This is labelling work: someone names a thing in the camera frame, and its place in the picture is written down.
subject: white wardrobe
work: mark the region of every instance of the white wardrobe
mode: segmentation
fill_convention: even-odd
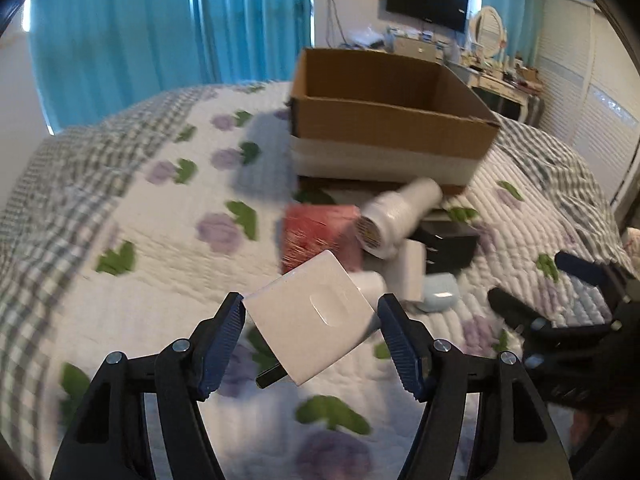
[[[540,128],[584,157],[615,209],[640,165],[640,75],[591,2],[543,2]]]

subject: television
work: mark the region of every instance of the television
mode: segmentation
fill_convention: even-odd
[[[386,0],[386,11],[464,32],[469,0]]]

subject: bed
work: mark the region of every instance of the bed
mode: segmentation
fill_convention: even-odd
[[[64,433],[65,370],[90,378],[110,351],[155,353],[212,317],[228,291],[251,293],[279,275],[280,219],[296,192],[288,92],[286,83],[167,92],[47,139],[30,161],[0,218],[0,431],[36,480],[48,478]],[[481,232],[458,280],[462,300],[441,314],[410,311],[483,356],[520,352],[488,307],[493,286],[558,325],[602,323],[600,293],[556,273],[548,256],[567,250],[631,270],[579,156],[500,122],[471,185],[445,204]],[[104,259],[124,245],[134,249],[122,264],[130,272]],[[220,390],[201,405],[226,477],[396,478],[423,406],[381,343],[378,332],[302,387],[258,390],[269,356],[248,320]],[[301,416],[327,399],[359,417]],[[156,475],[170,478],[152,396],[145,403]],[[452,478],[465,474],[473,439],[477,399],[467,405]],[[566,433],[566,417],[558,427]]]

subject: white plug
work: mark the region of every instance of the white plug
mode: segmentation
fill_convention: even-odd
[[[380,270],[388,291],[398,301],[421,302],[426,272],[426,247],[415,240],[403,240],[395,257],[384,260]]]
[[[369,301],[372,309],[378,311],[378,300],[386,294],[385,280],[377,272],[350,272],[351,281],[360,293]]]
[[[377,314],[331,251],[318,254],[243,303],[298,386],[380,327]]]

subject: metal screw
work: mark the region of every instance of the metal screw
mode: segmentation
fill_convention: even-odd
[[[451,343],[446,339],[436,339],[436,341],[433,342],[433,347],[438,352],[448,352],[451,350]]]
[[[188,339],[178,339],[177,341],[174,341],[174,344],[171,345],[171,348],[174,350],[174,352],[186,352],[190,346],[191,343],[189,343]]]
[[[531,329],[540,330],[541,328],[544,328],[545,325],[546,325],[546,319],[544,319],[543,317],[537,317],[531,322]]]
[[[545,358],[540,354],[533,354],[524,359],[524,365],[527,368],[538,368],[543,362],[545,362]]]
[[[105,361],[107,361],[110,365],[114,365],[116,363],[119,363],[121,359],[122,352],[111,352],[109,355],[107,355]]]
[[[513,352],[502,352],[500,354],[500,361],[506,365],[514,365],[518,362],[518,358]]]

